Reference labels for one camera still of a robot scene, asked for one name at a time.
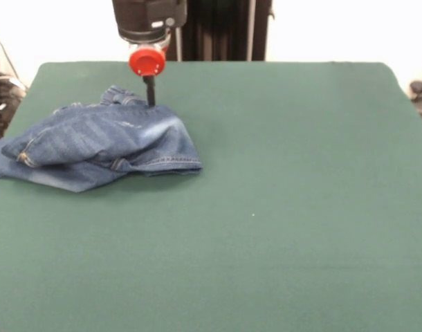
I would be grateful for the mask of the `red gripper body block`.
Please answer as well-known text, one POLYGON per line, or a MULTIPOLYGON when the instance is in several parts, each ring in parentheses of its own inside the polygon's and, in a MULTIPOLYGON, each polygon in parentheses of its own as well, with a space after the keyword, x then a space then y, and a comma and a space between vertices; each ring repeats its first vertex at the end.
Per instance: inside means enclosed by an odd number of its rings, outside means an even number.
POLYGON ((129 44, 128 65, 138 76, 160 75, 166 65, 166 52, 170 41, 129 44))

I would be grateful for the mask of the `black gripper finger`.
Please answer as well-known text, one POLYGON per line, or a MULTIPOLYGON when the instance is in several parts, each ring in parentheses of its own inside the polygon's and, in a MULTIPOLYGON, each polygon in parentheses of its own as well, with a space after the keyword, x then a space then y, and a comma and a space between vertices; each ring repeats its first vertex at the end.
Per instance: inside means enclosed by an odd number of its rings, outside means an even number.
POLYGON ((149 106, 156 105, 155 77, 153 75, 143 76, 143 82, 146 85, 147 103, 149 106))

